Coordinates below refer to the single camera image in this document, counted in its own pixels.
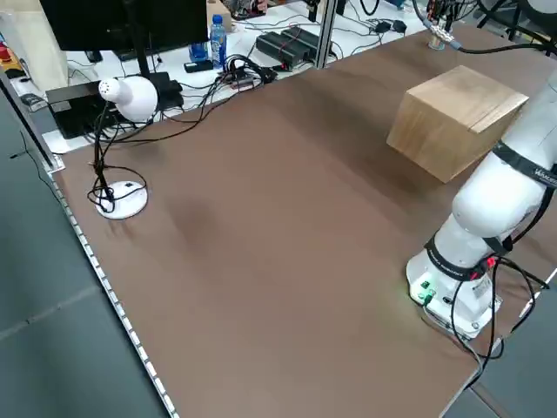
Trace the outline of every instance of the metal frame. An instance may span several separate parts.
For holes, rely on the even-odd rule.
[[[315,67],[318,69],[325,68],[327,58],[329,57],[332,28],[334,26],[334,18],[337,14],[338,0],[325,0],[323,6],[323,20],[321,22],[321,32],[319,33],[319,42],[317,44],[317,56],[315,58]]]
[[[120,322],[122,323],[122,326],[124,327],[128,338],[130,339],[130,343],[135,348],[135,351],[138,354],[139,359],[141,360],[141,364],[147,372],[152,385],[155,387],[155,390],[157,391],[160,401],[163,403],[168,416],[170,418],[180,418],[180,416],[178,415],[178,411],[176,410],[176,407],[171,400],[171,397],[168,395],[166,389],[164,388],[163,382],[158,377],[157,370],[153,366],[149,355],[147,355],[147,352],[143,347],[143,343],[139,339],[138,333],[135,331],[133,325],[131,324],[131,321],[124,310],[122,302],[118,299],[116,292],[114,292],[114,289],[112,289],[112,285],[109,281],[108,276],[100,266],[100,263],[98,262],[98,259],[95,256],[95,253],[93,252],[91,245],[87,240],[87,237],[85,237],[83,230],[77,223],[77,220],[73,212],[71,211],[64,194],[62,193],[62,189],[58,186],[57,182],[54,179],[52,179],[52,184],[54,185],[56,196],[64,209],[66,217],[70,221],[71,227],[73,228],[74,233],[77,235],[79,243],[84,249],[87,258],[89,259],[89,262],[91,263],[91,266],[93,267],[93,270],[98,277],[98,281],[100,282],[101,287],[104,290],[104,293],[108,297],[108,300],[111,303],[114,312],[120,319]]]
[[[46,142],[44,142],[43,135],[38,131],[33,124],[29,116],[29,112],[21,103],[19,96],[17,95],[16,91],[11,85],[10,80],[4,74],[3,71],[0,71],[0,91],[6,97],[8,103],[10,103],[10,107],[13,110],[13,117],[16,119],[20,124],[20,131],[23,134],[27,134],[27,136],[33,141],[34,147],[37,149],[39,156],[44,161],[47,171],[48,172],[55,172],[62,168],[64,165],[60,158],[56,158],[55,155],[50,152],[49,147],[47,146]]]

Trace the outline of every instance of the wooden cube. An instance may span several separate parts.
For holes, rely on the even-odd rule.
[[[220,15],[223,17],[223,26],[227,32],[232,32],[232,17],[230,11],[220,0],[206,0],[207,3],[207,27],[212,25],[212,16]]]
[[[527,99],[456,67],[406,92],[387,143],[446,183],[493,147]]]

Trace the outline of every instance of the table surface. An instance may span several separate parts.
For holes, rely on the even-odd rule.
[[[366,17],[364,12],[361,9],[361,6],[357,0],[352,0],[351,3],[346,5],[346,13],[345,16],[337,15],[335,17],[335,28],[338,28],[333,31],[332,34],[332,41],[337,43],[337,45],[333,46],[333,49],[336,51],[337,54],[339,53],[339,46],[342,48],[344,54],[348,55],[355,48],[373,44],[378,40],[378,37],[375,35],[371,36],[359,36],[352,32],[346,32],[343,30],[353,30],[358,33],[366,33],[366,28],[358,23],[357,21],[353,21],[350,19],[357,20],[359,17],[362,19]],[[400,19],[403,20],[408,29],[406,31],[407,35],[413,34],[417,31],[424,30],[424,26],[421,21],[416,17],[413,10],[397,10],[394,6],[389,3],[381,3],[378,7],[376,14],[373,16],[374,18],[381,18],[381,19]],[[318,15],[318,22],[320,22],[321,15]],[[284,21],[282,24],[278,26],[278,29],[273,29],[271,26],[278,22]],[[234,31],[233,33],[228,34],[228,54],[243,54],[247,55],[250,52],[250,49],[255,43],[255,39],[257,36],[261,34],[261,30],[265,31],[282,31],[284,27],[287,27],[288,24],[302,24],[305,30],[310,31],[316,35],[320,32],[320,25],[319,24],[311,24],[309,20],[307,20],[307,6],[304,2],[296,2],[296,3],[289,3],[286,5],[281,5],[277,7],[270,8],[268,10],[267,15],[262,17],[257,17],[253,19],[249,19],[243,22],[238,22],[234,24]],[[401,35],[396,32],[387,32],[383,36],[383,43],[391,42],[395,39],[400,38]],[[366,48],[358,49],[358,51],[364,51]],[[131,60],[120,64],[119,59],[112,51],[102,51],[102,55],[104,60],[94,66],[83,66],[80,64],[89,65],[89,61],[85,56],[84,52],[67,52],[67,57],[70,60],[68,62],[69,65],[69,74],[71,74],[75,69],[74,77],[71,78],[72,84],[81,84],[88,82],[90,80],[100,80],[104,78],[113,78],[113,77],[122,77],[124,74],[137,74],[139,73],[139,67],[137,60]],[[184,70],[184,63],[190,62],[189,50],[188,48],[181,48],[174,51],[167,51],[162,52],[160,57],[163,59],[163,63],[159,65],[158,71],[167,71],[171,77],[171,79],[175,79],[180,83],[186,83],[193,86],[202,86],[208,85],[212,83],[217,76],[218,71],[202,71],[194,74],[188,74]],[[274,60],[273,58],[266,56],[265,54],[254,50],[251,54],[251,58],[258,64],[261,65],[277,65],[279,64],[278,61]],[[149,59],[149,67],[152,68],[151,60]],[[292,73],[286,72],[281,73],[280,77],[288,77],[292,74],[296,74],[298,72],[304,71],[311,68],[311,66],[304,65],[299,70],[295,70]],[[38,96],[43,96],[44,93],[42,91],[38,91],[36,88],[33,88],[33,84],[31,83],[19,83],[14,82],[14,88],[21,96],[24,93],[32,92],[37,94]],[[219,91],[218,94],[215,95],[215,101],[227,98],[233,94],[234,90],[226,88]],[[199,97],[200,94],[204,93],[204,91],[193,90],[184,86],[183,94],[192,97],[185,97],[185,104],[184,108],[188,109],[191,106],[197,105],[200,103],[201,98]],[[176,111],[168,111],[166,112],[170,116],[175,116],[176,114],[181,113],[180,110]],[[50,147],[50,150],[57,153],[66,153],[68,151],[77,149],[79,147],[89,145],[90,142],[84,137],[77,137],[73,139],[65,139],[59,130],[55,130],[52,132],[47,132],[44,134],[44,139],[47,145]]]
[[[469,48],[507,44],[454,32]],[[149,182],[147,207],[126,221],[85,198],[91,150],[64,158],[55,180],[182,416],[431,418],[474,371],[423,321],[404,275],[470,170],[442,185],[386,137],[405,91],[457,65],[533,95],[554,62],[426,43],[400,39],[243,94],[173,139],[115,147],[107,164]],[[555,216],[513,252],[544,277]],[[498,283],[504,333],[528,293],[516,276]]]

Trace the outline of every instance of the plastic bottle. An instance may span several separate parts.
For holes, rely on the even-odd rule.
[[[206,61],[209,59],[209,54],[207,53],[207,43],[202,44],[191,44],[190,45],[190,60],[193,63],[199,61]]]
[[[211,59],[214,68],[222,68],[226,60],[226,31],[220,15],[212,17]]]

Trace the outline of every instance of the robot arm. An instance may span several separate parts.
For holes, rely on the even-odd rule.
[[[557,72],[524,107],[502,142],[547,170],[557,163]],[[489,152],[454,198],[452,214],[431,241],[433,251],[426,248],[408,262],[413,299],[422,304],[429,295],[428,310],[447,324],[451,305],[456,303],[457,331],[475,337],[492,315],[489,276],[483,273],[478,280],[464,282],[453,300],[459,281],[435,258],[463,270],[477,266],[492,251],[484,239],[508,237],[540,206],[545,191],[542,183],[512,168],[495,151]]]

